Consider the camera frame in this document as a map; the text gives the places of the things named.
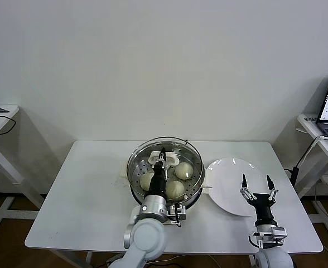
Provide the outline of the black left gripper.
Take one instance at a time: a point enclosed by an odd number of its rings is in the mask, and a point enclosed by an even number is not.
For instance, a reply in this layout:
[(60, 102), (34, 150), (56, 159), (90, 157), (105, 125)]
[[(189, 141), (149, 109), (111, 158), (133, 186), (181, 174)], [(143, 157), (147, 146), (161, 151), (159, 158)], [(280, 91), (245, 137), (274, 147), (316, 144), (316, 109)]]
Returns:
[(151, 178), (149, 185), (148, 195), (158, 195), (167, 200), (166, 195), (166, 177), (165, 169), (166, 166), (166, 150), (163, 147), (158, 154), (156, 164), (153, 167), (154, 175)]

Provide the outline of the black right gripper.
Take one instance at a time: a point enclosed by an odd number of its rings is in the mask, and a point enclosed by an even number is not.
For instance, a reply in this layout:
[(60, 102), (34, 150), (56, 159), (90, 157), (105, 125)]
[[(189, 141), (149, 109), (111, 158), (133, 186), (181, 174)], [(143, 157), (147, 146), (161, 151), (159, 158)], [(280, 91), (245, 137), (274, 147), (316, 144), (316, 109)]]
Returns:
[(267, 184), (269, 189), (269, 194), (265, 193), (252, 193), (248, 189), (247, 180), (245, 174), (243, 173), (240, 193), (246, 201), (249, 202), (251, 206), (255, 208), (257, 220), (255, 222), (256, 226), (261, 226), (264, 224), (276, 225), (274, 216), (271, 212), (271, 206), (275, 204), (276, 194), (279, 192), (275, 188), (274, 182), (269, 175), (267, 177)]

